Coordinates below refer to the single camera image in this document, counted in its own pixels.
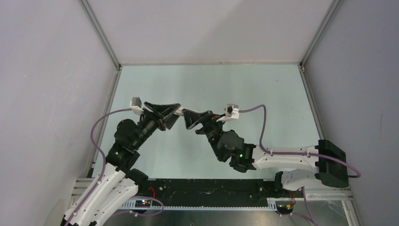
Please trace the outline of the white AC remote control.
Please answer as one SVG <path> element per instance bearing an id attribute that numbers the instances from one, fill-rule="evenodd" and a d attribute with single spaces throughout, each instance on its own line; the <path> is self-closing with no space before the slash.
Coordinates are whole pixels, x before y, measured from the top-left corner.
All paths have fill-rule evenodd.
<path id="1" fill-rule="evenodd" d="M 194 116 L 194 115 L 200 115 L 202 114 L 202 112 L 199 111 L 195 111 L 195 110 L 191 110 L 191 109 L 187 109 L 185 107 L 179 107 L 175 112 L 174 115 L 183 117 L 183 116 Z"/>

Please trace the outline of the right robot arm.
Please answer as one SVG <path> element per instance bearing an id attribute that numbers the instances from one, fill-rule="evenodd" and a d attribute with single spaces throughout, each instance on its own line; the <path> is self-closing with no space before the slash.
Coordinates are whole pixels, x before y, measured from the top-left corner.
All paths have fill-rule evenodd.
<path id="1" fill-rule="evenodd" d="M 321 139 L 317 145 L 297 148 L 248 144 L 234 130 L 223 130 L 224 123 L 238 119 L 241 112 L 235 106 L 227 107 L 223 115 L 183 109 L 182 116 L 187 129 L 202 125 L 195 133 L 205 135 L 217 160 L 228 161 L 234 170 L 246 173 L 249 170 L 281 168 L 275 174 L 273 185 L 275 194 L 280 197 L 307 186 L 349 186 L 346 155 L 332 142 Z"/>

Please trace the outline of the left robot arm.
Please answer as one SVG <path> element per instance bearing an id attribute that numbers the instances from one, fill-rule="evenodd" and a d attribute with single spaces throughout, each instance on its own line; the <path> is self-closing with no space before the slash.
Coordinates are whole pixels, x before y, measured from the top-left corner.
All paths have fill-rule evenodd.
<path id="1" fill-rule="evenodd" d="M 121 120 L 116 126 L 114 144 L 107 154 L 96 145 L 103 159 L 97 174 L 82 196 L 69 208 L 61 221 L 63 226 L 102 226 L 131 197 L 143 196 L 149 190 L 148 176 L 133 166 L 139 148 L 156 131 L 171 129 L 179 118 L 179 103 L 141 107 L 134 98 L 129 110 L 140 116 L 138 122 Z"/>

